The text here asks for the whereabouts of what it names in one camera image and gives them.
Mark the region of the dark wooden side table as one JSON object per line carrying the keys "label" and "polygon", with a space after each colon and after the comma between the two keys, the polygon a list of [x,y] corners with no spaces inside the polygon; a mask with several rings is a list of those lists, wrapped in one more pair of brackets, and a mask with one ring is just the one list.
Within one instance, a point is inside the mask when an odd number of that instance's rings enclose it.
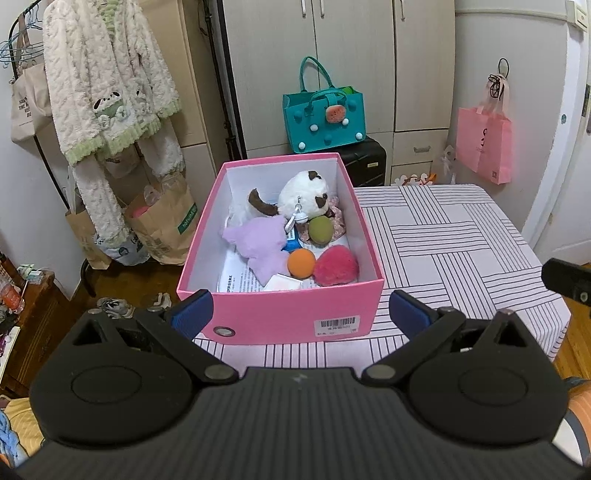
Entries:
{"label": "dark wooden side table", "polygon": [[42,271],[40,284],[28,284],[25,307],[18,316],[15,337],[11,336],[1,360],[1,393],[9,398],[27,397],[30,386],[45,364],[57,340],[57,312],[64,296],[53,272]]}

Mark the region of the metal wall hook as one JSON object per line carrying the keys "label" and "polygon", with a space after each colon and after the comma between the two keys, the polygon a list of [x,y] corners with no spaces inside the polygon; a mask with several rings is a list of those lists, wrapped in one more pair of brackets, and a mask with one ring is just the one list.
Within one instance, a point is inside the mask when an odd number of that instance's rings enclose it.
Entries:
{"label": "metal wall hook", "polygon": [[507,79],[510,73],[510,64],[505,57],[501,57],[497,63],[497,74]]}

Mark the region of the brown paper bag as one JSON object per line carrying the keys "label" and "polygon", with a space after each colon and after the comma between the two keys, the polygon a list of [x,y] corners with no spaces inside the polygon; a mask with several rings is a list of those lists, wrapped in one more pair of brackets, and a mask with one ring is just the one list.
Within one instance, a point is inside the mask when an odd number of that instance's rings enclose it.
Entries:
{"label": "brown paper bag", "polygon": [[138,195],[125,208],[125,218],[154,260],[182,266],[197,230],[197,203],[182,176],[155,193],[157,200],[151,205]]}

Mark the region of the pink fluffy pompom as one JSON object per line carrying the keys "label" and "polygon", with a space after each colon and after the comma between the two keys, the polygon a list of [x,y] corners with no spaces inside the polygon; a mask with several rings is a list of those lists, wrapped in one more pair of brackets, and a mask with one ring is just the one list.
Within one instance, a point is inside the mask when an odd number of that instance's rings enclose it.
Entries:
{"label": "pink fluffy pompom", "polygon": [[344,285],[356,281],[359,263],[348,247],[335,245],[325,250],[315,263],[315,283],[322,287]]}

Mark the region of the orange egg sponge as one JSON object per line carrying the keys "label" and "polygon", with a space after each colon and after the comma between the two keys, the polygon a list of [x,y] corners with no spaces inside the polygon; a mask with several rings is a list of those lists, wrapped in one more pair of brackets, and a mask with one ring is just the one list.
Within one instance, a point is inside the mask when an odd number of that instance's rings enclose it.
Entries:
{"label": "orange egg sponge", "polygon": [[308,249],[300,248],[290,252],[287,258],[287,270],[294,278],[304,280],[311,277],[315,269],[315,255]]}

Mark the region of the white light switch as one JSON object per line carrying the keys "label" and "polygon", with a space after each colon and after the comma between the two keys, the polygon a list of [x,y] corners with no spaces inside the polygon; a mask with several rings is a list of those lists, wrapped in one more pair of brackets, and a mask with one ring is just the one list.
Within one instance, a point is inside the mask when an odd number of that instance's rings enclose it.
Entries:
{"label": "white light switch", "polygon": [[589,16],[587,7],[581,1],[566,0],[566,21],[577,29],[587,32],[589,28]]}

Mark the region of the beige wooden wardrobe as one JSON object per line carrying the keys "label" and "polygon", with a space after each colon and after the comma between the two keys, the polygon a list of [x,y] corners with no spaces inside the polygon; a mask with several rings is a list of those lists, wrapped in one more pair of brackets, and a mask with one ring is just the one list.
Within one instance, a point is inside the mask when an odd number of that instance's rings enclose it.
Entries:
{"label": "beige wooden wardrobe", "polygon": [[218,62],[242,158],[290,153],[283,95],[351,86],[385,181],[430,173],[451,124],[453,1],[214,1]]}

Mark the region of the brown slippers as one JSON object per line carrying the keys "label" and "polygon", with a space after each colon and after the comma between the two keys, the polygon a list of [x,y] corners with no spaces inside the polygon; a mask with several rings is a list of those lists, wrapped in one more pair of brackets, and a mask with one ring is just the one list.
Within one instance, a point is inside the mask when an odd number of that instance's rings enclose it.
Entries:
{"label": "brown slippers", "polygon": [[147,308],[149,312],[161,313],[172,306],[170,295],[167,292],[160,292],[156,300]]}

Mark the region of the black suitcase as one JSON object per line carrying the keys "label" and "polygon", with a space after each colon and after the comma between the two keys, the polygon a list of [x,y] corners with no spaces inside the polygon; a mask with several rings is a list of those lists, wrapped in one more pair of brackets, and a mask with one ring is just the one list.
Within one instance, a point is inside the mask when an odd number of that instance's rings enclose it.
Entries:
{"label": "black suitcase", "polygon": [[387,152],[376,140],[367,137],[355,144],[339,147],[337,152],[355,187],[384,186]]}

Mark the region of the white mesh bath pouf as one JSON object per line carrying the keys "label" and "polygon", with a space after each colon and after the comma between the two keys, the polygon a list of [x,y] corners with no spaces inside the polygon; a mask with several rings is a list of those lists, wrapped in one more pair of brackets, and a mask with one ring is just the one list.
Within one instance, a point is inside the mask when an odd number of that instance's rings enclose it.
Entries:
{"label": "white mesh bath pouf", "polygon": [[228,217],[225,219],[225,227],[239,227],[252,219],[252,211],[249,203],[232,203],[228,209]]}

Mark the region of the pink tote bag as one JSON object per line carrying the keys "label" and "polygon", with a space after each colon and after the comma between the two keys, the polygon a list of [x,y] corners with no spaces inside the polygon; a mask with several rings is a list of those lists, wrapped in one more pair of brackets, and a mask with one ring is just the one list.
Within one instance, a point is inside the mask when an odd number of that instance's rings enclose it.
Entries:
{"label": "pink tote bag", "polygon": [[509,100],[507,79],[491,74],[479,105],[458,111],[456,158],[495,185],[512,180],[513,123],[508,117]]}

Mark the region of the black clothes rack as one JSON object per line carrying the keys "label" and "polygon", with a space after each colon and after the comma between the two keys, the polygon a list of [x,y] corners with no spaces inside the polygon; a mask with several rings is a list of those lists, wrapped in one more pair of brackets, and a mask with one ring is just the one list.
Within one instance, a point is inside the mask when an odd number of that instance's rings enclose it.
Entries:
{"label": "black clothes rack", "polygon": [[69,224],[77,198],[45,77],[46,5],[1,4],[1,250],[16,265],[53,272],[71,297],[85,256]]}

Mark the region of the pink floral scrunchie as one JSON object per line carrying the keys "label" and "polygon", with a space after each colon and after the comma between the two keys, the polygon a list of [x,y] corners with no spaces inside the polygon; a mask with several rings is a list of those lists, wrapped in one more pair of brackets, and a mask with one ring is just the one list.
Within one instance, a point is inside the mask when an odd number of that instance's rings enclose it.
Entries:
{"label": "pink floral scrunchie", "polygon": [[[329,209],[325,215],[332,220],[332,226],[334,226],[334,234],[332,235],[332,241],[335,242],[339,240],[343,235],[346,234],[346,223],[344,220],[344,215],[342,214],[342,210],[339,209],[339,198],[332,197],[329,199]],[[300,236],[301,241],[307,244],[311,244],[317,247],[321,247],[311,243],[310,237],[308,237],[308,222],[304,224],[297,224],[297,232],[298,236]]]}

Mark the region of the white tissue pack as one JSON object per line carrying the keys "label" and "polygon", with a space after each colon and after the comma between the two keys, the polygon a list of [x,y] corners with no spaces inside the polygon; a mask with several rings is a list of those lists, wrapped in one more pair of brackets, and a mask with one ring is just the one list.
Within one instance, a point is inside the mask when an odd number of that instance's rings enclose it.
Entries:
{"label": "white tissue pack", "polygon": [[303,281],[295,279],[293,277],[276,274],[270,277],[269,282],[263,287],[266,292],[273,291],[294,291],[301,289]]}

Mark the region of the white brown plush dog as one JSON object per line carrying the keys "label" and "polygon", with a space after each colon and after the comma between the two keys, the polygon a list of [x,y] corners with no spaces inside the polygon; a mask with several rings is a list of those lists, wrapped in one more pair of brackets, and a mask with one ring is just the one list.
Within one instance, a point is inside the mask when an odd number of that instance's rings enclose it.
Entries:
{"label": "white brown plush dog", "polygon": [[317,171],[301,171],[283,186],[275,204],[263,202],[256,189],[249,193],[249,204],[263,215],[283,216],[284,230],[290,233],[297,224],[328,214],[329,186]]}

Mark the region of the green egg sponge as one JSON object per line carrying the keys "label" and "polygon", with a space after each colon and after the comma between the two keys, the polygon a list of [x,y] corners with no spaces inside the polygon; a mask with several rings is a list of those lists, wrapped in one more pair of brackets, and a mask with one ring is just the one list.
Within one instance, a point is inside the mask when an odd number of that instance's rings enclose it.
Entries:
{"label": "green egg sponge", "polygon": [[311,243],[324,247],[332,241],[334,226],[332,220],[327,216],[318,216],[308,222],[308,237]]}

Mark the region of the teal felt handbag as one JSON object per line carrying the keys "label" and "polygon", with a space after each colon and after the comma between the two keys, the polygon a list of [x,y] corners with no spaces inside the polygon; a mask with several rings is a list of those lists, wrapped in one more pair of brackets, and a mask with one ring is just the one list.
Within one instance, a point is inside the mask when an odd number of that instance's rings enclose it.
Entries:
{"label": "teal felt handbag", "polygon": [[[310,91],[304,70],[314,63],[328,87]],[[313,56],[301,60],[301,91],[283,94],[283,121],[287,141],[296,154],[318,152],[362,142],[367,137],[363,94],[352,86],[335,87],[329,72]]]}

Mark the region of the grey sneakers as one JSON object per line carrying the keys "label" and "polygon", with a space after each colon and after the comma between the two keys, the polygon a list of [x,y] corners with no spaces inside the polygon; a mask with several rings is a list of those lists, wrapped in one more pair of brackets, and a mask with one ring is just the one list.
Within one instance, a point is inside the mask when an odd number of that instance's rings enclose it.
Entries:
{"label": "grey sneakers", "polygon": [[111,319],[130,319],[135,310],[126,300],[110,297],[100,298],[96,305]]}

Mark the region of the blue wet wipes pack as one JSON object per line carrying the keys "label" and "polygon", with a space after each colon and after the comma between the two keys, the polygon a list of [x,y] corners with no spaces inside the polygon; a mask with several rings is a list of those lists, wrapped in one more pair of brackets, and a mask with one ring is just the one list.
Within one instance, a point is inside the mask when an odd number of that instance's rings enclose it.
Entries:
{"label": "blue wet wipes pack", "polygon": [[297,228],[294,227],[290,232],[287,232],[287,244],[283,247],[283,250],[291,253],[297,249],[301,249],[301,241]]}

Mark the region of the cream knit cardigan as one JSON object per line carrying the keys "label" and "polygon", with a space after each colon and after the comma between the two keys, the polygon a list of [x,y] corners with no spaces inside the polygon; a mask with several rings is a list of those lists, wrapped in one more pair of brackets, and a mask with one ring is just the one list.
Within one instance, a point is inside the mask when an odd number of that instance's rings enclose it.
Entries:
{"label": "cream knit cardigan", "polygon": [[102,163],[138,146],[157,179],[183,172],[179,93],[136,1],[54,1],[43,45],[60,150],[98,239],[119,247],[130,230]]}

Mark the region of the striped tablecloth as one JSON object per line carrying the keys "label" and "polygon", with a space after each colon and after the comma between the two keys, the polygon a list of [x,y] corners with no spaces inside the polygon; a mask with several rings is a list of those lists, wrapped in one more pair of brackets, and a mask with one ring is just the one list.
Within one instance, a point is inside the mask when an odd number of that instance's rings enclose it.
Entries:
{"label": "striped tablecloth", "polygon": [[570,311],[541,281],[541,263],[510,219],[476,185],[384,186],[356,189],[377,244],[385,288],[370,333],[347,341],[223,346],[198,335],[195,343],[238,369],[367,366],[407,339],[389,315],[402,289],[437,309],[490,319],[518,313],[549,358],[566,335]]}

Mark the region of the pink storage box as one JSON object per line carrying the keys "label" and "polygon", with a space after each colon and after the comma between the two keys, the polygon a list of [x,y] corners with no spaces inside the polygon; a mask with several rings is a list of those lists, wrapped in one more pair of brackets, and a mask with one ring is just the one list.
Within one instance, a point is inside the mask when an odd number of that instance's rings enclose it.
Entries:
{"label": "pink storage box", "polygon": [[[325,248],[290,237],[293,215],[263,216],[256,191],[273,204],[297,174],[325,181],[346,232]],[[385,285],[370,229],[335,153],[264,157],[222,166],[207,198],[177,285],[187,299],[211,292],[204,335],[222,344],[342,340],[370,332]]]}

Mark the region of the white door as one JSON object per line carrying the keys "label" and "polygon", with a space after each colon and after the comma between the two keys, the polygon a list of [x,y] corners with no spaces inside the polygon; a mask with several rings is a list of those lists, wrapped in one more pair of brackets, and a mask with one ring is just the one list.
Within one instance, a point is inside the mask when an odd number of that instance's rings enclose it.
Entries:
{"label": "white door", "polygon": [[533,250],[545,262],[551,257],[575,264],[590,261],[590,85],[585,87],[583,116],[574,150]]}

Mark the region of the purple plush toy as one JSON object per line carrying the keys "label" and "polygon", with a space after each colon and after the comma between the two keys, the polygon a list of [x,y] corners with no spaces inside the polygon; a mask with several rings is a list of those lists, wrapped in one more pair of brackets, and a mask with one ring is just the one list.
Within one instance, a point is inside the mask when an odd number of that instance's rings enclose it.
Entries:
{"label": "purple plush toy", "polygon": [[288,274],[288,252],[283,250],[287,244],[284,226],[286,219],[280,215],[256,217],[242,226],[226,227],[221,237],[235,246],[259,283],[266,286],[271,276]]}

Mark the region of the beige canvas tote bag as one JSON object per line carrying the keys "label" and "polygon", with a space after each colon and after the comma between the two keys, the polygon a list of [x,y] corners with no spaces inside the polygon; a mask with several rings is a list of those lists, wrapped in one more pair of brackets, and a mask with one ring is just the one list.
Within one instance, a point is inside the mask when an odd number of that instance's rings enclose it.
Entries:
{"label": "beige canvas tote bag", "polygon": [[18,21],[13,49],[16,78],[12,84],[11,140],[22,143],[35,137],[52,122],[49,89],[43,62],[24,68],[24,56],[32,47],[24,19]]}

